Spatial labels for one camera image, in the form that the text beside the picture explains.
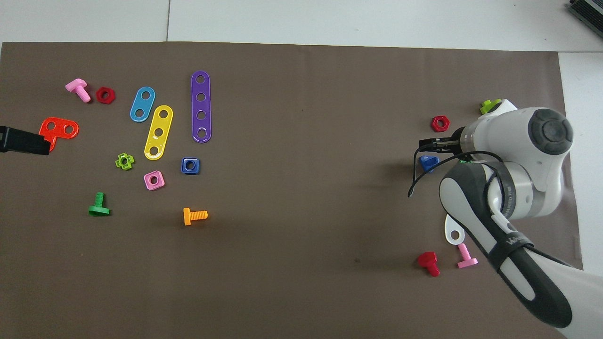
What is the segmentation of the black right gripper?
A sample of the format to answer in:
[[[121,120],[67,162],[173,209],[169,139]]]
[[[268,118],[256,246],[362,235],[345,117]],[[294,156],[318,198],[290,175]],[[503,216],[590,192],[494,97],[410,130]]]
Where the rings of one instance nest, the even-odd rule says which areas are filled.
[[[419,141],[420,152],[462,152],[461,134],[450,137],[428,138]]]

